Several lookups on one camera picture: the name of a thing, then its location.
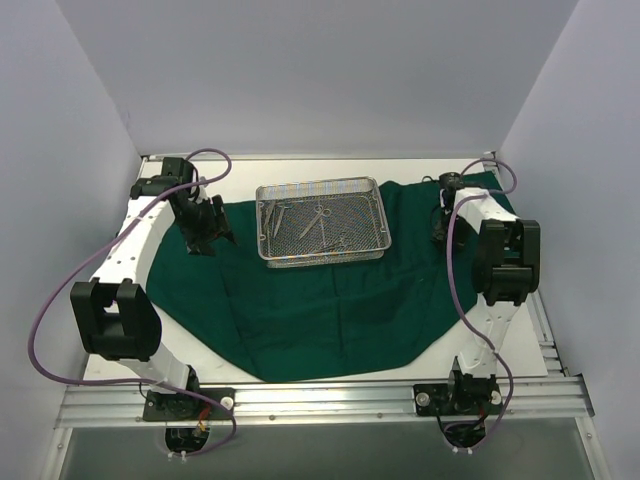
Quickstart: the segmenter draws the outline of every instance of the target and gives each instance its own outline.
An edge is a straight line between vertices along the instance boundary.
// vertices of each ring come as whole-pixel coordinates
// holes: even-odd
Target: metal frame
[[[276,156],[247,156],[249,159],[276,159]],[[286,159],[301,158],[287,156]],[[143,158],[155,161],[154,156]],[[496,168],[488,166],[499,182]],[[516,379],[513,400],[506,420],[532,418],[574,418],[582,438],[586,457],[597,480],[609,480],[601,445],[591,420],[593,408],[582,377],[569,377],[553,339],[542,299],[538,292],[529,295],[527,306],[538,336],[549,375]],[[372,422],[425,422],[414,411],[412,386],[437,383],[441,379],[379,382],[300,382],[294,384],[226,384],[204,387],[236,389],[235,416],[238,425],[345,424]],[[498,380],[508,388],[505,379]],[[54,437],[42,479],[59,478],[69,439],[74,428],[164,428],[192,426],[193,422],[147,423],[142,421],[144,399],[137,387],[69,387],[56,422]],[[222,424],[229,422],[209,422]]]

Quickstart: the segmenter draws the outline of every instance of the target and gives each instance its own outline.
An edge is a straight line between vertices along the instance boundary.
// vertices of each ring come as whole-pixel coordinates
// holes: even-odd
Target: wire mesh basket
[[[258,253],[271,268],[372,260],[391,246],[372,178],[259,187],[256,219]]]

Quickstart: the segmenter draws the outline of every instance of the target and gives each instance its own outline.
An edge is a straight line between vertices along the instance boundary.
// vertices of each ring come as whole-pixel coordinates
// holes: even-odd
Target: screw
[[[491,392],[491,405],[500,405],[502,403],[502,395],[497,390]]]
[[[234,403],[235,402],[231,397],[222,397],[222,399],[220,400],[220,405],[222,405],[227,410],[231,410],[233,408]]]
[[[429,404],[431,403],[431,398],[429,398],[429,395],[425,392],[420,392],[418,395],[416,395],[416,404],[420,407],[428,407]]]

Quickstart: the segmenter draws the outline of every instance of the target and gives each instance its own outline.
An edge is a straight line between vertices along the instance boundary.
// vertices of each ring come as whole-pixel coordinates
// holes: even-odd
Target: gray floor
[[[432,422],[241,427],[230,444],[184,465],[158,451],[161,434],[146,428],[76,430],[62,478],[593,478],[569,419],[505,421],[471,457],[453,455]]]

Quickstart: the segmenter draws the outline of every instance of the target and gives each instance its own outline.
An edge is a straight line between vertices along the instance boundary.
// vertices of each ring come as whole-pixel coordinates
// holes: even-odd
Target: metal basket
[[[256,219],[258,253],[271,268],[372,260],[391,246],[368,177],[259,187]]]

